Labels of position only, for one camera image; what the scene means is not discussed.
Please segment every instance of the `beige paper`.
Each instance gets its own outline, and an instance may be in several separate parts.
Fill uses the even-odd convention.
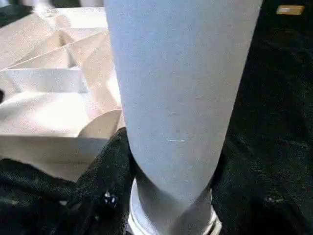
[[[75,62],[69,53],[67,46],[63,46],[46,54],[11,66],[9,69],[66,69],[73,66],[75,66]]]
[[[0,70],[22,59],[54,30],[36,14],[0,29]]]
[[[44,41],[40,42],[37,46],[34,47],[27,55],[22,59],[14,63],[14,65],[24,62],[26,60],[32,59],[36,56],[45,54],[47,52],[53,51],[59,47],[64,46],[67,43],[71,43],[74,40],[68,35],[64,34],[61,31],[54,32],[51,36],[46,38]]]
[[[76,92],[87,93],[82,71],[70,69],[12,69],[0,71],[19,92]]]

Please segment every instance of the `cardboard tube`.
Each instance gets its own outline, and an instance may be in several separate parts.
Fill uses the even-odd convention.
[[[136,191],[148,227],[154,227],[147,234],[206,229],[208,183],[261,3],[105,1],[130,146],[140,171]],[[208,208],[197,215],[205,223],[195,225],[197,218],[188,214],[200,203]]]

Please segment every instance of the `dark fabric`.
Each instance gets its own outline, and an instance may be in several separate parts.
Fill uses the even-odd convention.
[[[61,211],[62,206],[58,202],[11,186],[0,186],[1,235],[50,234]]]
[[[67,201],[75,185],[10,159],[0,161],[0,182],[56,201]]]
[[[5,7],[0,7],[0,28],[21,19],[30,13],[30,6],[10,4]]]
[[[126,129],[120,129],[76,183],[67,209],[73,234],[124,235],[134,179]]]
[[[223,235],[313,234],[313,33],[275,14],[290,3],[264,1],[254,33],[212,188]]]
[[[66,181],[13,160],[0,161],[0,175],[1,235],[126,234],[134,163],[125,128],[70,191]],[[56,201],[60,195],[66,206]]]

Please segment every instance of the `small white mark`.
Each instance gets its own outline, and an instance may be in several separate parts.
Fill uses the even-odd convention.
[[[185,142],[185,140],[167,140],[168,142]]]

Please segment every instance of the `white plastic base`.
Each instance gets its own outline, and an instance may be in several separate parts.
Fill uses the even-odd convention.
[[[128,223],[134,235],[161,235],[141,207],[136,179],[131,193]],[[211,218],[203,235],[218,235],[221,228],[222,224],[212,208]]]

